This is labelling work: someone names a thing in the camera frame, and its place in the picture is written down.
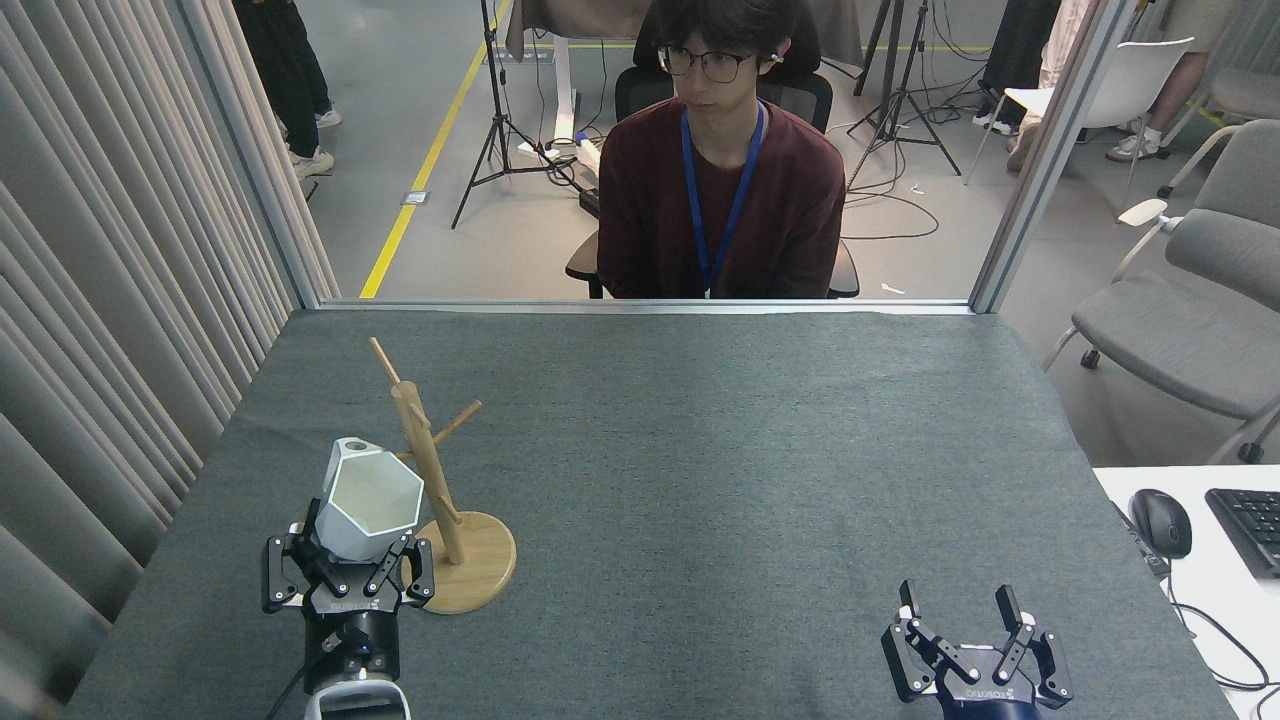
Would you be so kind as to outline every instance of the keyboard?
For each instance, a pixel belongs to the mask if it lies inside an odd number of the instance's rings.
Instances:
[[[1204,502],[1254,578],[1280,578],[1280,492],[1213,488]]]

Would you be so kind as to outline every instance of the young man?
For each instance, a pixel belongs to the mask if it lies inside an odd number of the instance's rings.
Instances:
[[[1240,0],[1176,0],[1170,5],[1165,15],[1165,38],[1194,37],[1196,40],[1187,54],[1178,60],[1174,72],[1160,90],[1156,104],[1151,106],[1151,118],[1147,120],[1142,146],[1138,146],[1138,135],[1134,132],[1107,151],[1107,160],[1129,163],[1134,152],[1138,152],[1139,160],[1144,160],[1160,151],[1165,131],[1196,94],[1196,88],[1204,78],[1204,69],[1208,68],[1210,53],[1217,46],[1219,38],[1226,32],[1239,9]]]
[[[293,0],[234,0],[271,110],[287,132],[293,176],[302,179],[333,168],[333,155],[320,149],[319,128],[342,122],[329,100],[307,28]]]
[[[827,296],[844,160],[755,96],[791,45],[796,1],[655,0],[676,97],[604,145],[596,261],[613,297]]]

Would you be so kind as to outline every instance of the shoe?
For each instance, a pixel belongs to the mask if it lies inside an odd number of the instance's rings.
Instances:
[[[1152,158],[1156,152],[1160,152],[1160,138],[1146,137],[1142,141],[1142,147],[1138,147],[1138,136],[1130,135],[1129,137],[1120,141],[1111,150],[1107,150],[1107,160],[1115,160],[1116,163],[1129,163],[1133,160],[1134,151],[1138,152],[1138,159],[1143,160],[1146,158]]]
[[[340,122],[342,115],[339,115],[338,110],[334,110],[333,108],[329,108],[329,110],[324,114],[316,113],[316,129],[332,128]]]
[[[975,124],[978,127],[982,127],[982,128],[986,128],[989,124],[991,126],[991,132],[993,132],[996,135],[1002,135],[1005,137],[1009,137],[1009,136],[1011,136],[1011,135],[1014,135],[1014,133],[1018,132],[1018,128],[1010,126],[1005,120],[996,120],[995,123],[992,123],[991,122],[991,113],[987,113],[986,115],[974,115],[973,117],[973,124]]]
[[[1134,118],[1134,119],[1132,119],[1132,120],[1129,120],[1126,123],[1121,123],[1121,124],[1116,126],[1116,129],[1120,131],[1120,132],[1123,132],[1123,133],[1125,133],[1125,135],[1138,135],[1138,131],[1140,131],[1143,127],[1146,127],[1143,124],[1143,120],[1146,120],[1146,119],[1147,119],[1147,114],[1143,113],[1142,115],[1138,115],[1137,118]]]
[[[1032,145],[1036,145],[1037,137],[1039,137],[1039,123],[1032,123],[1023,128],[1023,132],[1018,135],[1018,145],[1014,146],[1009,160],[1005,161],[1005,168],[1009,172],[1023,172],[1023,163],[1027,161],[1027,154],[1032,151]]]
[[[302,179],[308,176],[324,173],[333,168],[333,155],[316,147],[310,158],[302,158],[289,151],[289,161],[293,163],[293,177]]]

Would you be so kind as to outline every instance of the wooden mug tree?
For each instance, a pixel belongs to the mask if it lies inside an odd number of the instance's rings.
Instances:
[[[431,542],[431,568],[435,573],[435,597],[424,609],[442,615],[468,612],[498,597],[516,569],[516,538],[511,530],[492,515],[460,511],[453,506],[444,482],[444,468],[435,451],[435,446],[475,415],[481,404],[479,400],[472,402],[433,437],[431,421],[422,409],[417,386],[401,379],[378,338],[369,338],[369,343],[392,379],[392,398],[408,442],[410,452],[398,456],[413,459],[435,516],[417,533],[417,537]]]

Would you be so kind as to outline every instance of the curtain fold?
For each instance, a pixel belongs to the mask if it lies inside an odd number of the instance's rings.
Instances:
[[[0,0],[0,716],[74,691],[289,313],[337,295],[227,3]]]

